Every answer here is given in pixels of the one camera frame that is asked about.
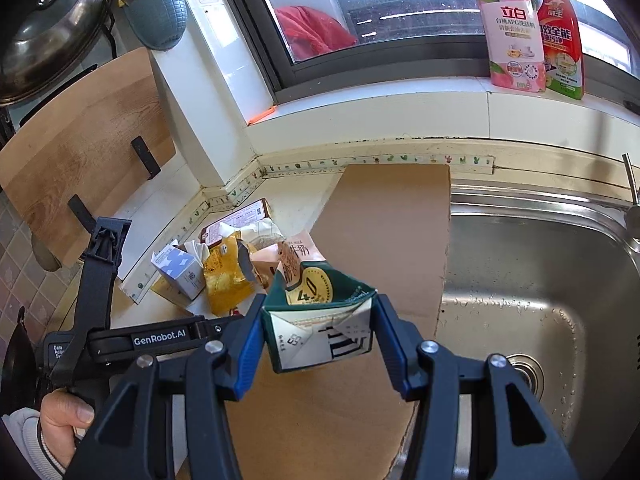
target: screw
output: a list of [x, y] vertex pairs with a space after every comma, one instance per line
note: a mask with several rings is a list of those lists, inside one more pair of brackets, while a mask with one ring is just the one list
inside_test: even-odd
[[136, 359], [136, 364], [140, 368], [149, 368], [154, 363], [154, 359], [147, 354], [141, 355]]
[[494, 354], [489, 359], [489, 362], [496, 368], [504, 368], [507, 365], [507, 358], [504, 355]]
[[218, 341], [217, 339], [209, 341], [206, 345], [204, 345], [204, 349], [210, 354], [217, 354], [218, 352], [222, 352], [224, 348], [224, 343], [222, 341]]
[[425, 354], [435, 354], [439, 348], [438, 343], [435, 341], [427, 340], [420, 343], [420, 350]]

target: sink drain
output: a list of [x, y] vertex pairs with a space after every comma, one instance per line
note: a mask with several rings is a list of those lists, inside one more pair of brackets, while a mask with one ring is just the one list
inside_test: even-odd
[[507, 357], [511, 366], [520, 374], [525, 384], [536, 396], [537, 400], [542, 398], [542, 391], [545, 389], [545, 376], [538, 361], [533, 357], [524, 354], [514, 354]]

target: stainless steel pot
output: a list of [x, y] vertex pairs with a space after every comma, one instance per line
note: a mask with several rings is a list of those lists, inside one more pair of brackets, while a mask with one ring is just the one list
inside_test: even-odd
[[39, 0], [0, 59], [0, 105], [34, 98], [68, 75], [94, 46], [103, 0]]

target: gold circular label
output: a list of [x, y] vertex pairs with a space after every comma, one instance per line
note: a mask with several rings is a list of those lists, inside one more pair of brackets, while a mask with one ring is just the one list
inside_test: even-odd
[[289, 304], [331, 303], [334, 288], [329, 276], [318, 267], [307, 267], [302, 271], [302, 282], [293, 290], [287, 291]]

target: white box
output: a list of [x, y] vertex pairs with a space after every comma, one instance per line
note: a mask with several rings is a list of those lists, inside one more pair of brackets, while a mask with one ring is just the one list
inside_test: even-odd
[[184, 246], [167, 245], [158, 254], [153, 254], [151, 263], [190, 300], [194, 300], [206, 282], [202, 263], [196, 256], [184, 250]]

